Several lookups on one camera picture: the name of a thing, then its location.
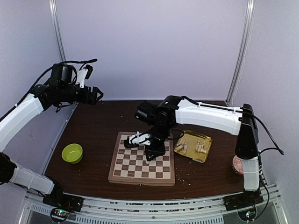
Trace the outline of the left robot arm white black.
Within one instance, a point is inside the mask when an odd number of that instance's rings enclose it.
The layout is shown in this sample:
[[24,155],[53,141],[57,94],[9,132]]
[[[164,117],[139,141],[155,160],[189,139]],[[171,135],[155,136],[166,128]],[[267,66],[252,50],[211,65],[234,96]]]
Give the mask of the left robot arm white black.
[[93,72],[89,62],[82,62],[79,70],[71,62],[57,63],[49,71],[51,76],[44,84],[34,84],[20,102],[0,119],[0,182],[33,189],[48,196],[57,207],[63,207],[67,196],[56,181],[18,165],[4,154],[12,138],[51,106],[59,111],[63,103],[95,105],[103,98],[99,88],[85,85]]

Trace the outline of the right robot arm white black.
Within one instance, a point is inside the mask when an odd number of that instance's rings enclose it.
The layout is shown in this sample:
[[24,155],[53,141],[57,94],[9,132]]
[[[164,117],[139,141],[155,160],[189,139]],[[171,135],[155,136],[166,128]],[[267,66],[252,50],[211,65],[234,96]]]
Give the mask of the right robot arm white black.
[[137,132],[127,140],[133,146],[144,145],[148,161],[164,155],[164,141],[177,125],[203,126],[237,136],[235,154],[242,161],[244,179],[244,192],[239,201],[249,206],[259,197],[258,129],[251,105],[224,107],[170,95],[159,105],[143,101],[135,117],[152,128],[144,133]]

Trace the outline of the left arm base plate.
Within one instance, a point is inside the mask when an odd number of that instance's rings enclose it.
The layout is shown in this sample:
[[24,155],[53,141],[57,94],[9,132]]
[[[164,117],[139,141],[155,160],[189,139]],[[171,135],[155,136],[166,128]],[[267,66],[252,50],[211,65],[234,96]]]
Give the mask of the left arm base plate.
[[43,203],[53,207],[63,209],[65,211],[80,212],[83,205],[83,200],[84,199],[79,196],[63,194],[63,196],[60,199],[50,197],[50,196],[45,196],[43,198]]

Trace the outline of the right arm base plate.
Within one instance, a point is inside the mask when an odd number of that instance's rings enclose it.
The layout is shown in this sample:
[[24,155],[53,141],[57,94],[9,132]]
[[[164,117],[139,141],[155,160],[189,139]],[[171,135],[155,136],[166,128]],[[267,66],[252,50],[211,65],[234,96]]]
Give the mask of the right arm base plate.
[[223,198],[226,211],[239,210],[254,206],[263,202],[263,197],[259,194],[242,192],[240,194],[225,196]]

